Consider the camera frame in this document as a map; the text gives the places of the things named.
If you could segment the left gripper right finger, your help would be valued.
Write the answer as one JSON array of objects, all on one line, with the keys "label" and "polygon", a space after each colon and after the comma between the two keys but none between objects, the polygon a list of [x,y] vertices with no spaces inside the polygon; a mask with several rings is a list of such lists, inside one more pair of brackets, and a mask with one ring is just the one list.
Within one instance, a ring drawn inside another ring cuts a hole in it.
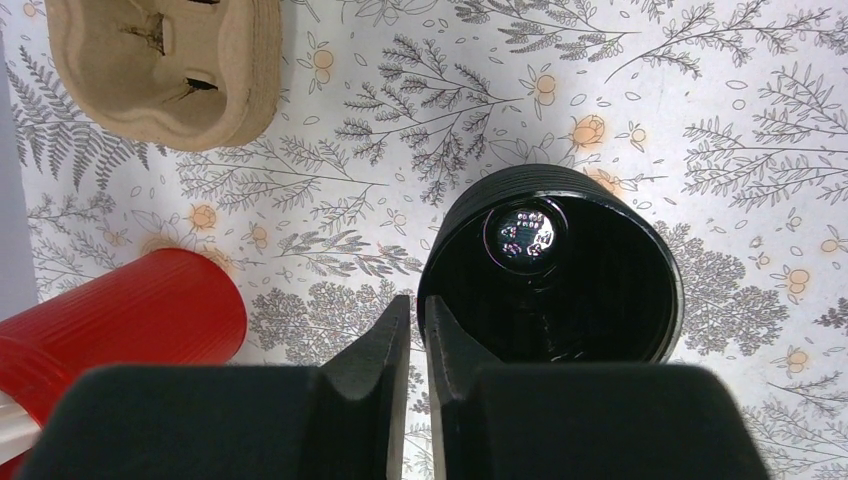
[{"label": "left gripper right finger", "polygon": [[487,456],[471,393],[480,368],[500,360],[464,330],[442,297],[427,297],[424,314],[434,477],[471,479]]}]

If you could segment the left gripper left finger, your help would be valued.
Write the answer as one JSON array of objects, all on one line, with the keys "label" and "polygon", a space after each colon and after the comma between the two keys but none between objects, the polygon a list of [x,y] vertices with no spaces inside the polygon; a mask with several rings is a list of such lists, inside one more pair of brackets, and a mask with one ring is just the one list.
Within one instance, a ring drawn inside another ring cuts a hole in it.
[{"label": "left gripper left finger", "polygon": [[410,297],[395,296],[369,330],[321,367],[332,386],[321,419],[320,479],[399,479],[411,343]]}]

